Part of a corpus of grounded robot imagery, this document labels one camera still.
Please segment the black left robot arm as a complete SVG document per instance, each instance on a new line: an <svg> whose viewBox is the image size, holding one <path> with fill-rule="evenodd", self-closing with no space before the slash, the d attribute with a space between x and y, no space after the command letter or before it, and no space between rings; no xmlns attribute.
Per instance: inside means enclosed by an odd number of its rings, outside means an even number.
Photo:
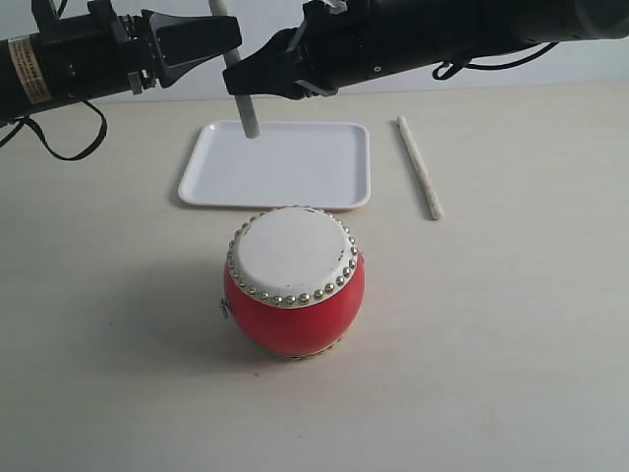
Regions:
<svg viewBox="0 0 629 472"><path fill-rule="evenodd" d="M170 88L242 43L231 16L118 15L108 1L90 1L86 14L69 18L50 1L32 2L31 12L37 32L1 42L4 123L84 100Z"/></svg>

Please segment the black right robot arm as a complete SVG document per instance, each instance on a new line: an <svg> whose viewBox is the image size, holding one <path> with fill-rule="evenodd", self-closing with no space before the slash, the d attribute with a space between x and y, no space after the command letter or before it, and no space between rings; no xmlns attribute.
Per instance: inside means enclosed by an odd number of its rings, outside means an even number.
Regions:
<svg viewBox="0 0 629 472"><path fill-rule="evenodd" d="M625 1L322 1L223 73L232 95L300 100L434 65L445 81L475 59L628 35Z"/></svg>

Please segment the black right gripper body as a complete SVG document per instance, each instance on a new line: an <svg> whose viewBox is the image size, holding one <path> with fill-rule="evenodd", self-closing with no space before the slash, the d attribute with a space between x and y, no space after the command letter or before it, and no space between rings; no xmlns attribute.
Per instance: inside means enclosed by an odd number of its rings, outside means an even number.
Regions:
<svg viewBox="0 0 629 472"><path fill-rule="evenodd" d="M439 59L440 1L349 1L340 14L310 1L303 12L299 26L242 59L251 95L332 96Z"/></svg>

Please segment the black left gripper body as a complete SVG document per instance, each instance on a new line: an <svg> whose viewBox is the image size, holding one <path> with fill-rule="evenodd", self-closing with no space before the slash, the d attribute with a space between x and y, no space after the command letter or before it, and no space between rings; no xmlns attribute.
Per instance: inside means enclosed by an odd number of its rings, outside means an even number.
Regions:
<svg viewBox="0 0 629 472"><path fill-rule="evenodd" d="M102 44L92 56L98 73L134 93L168 89L242 44L238 22L230 16L178 17L147 9L118 15L109 1L89 1L87 9L101 29Z"/></svg>

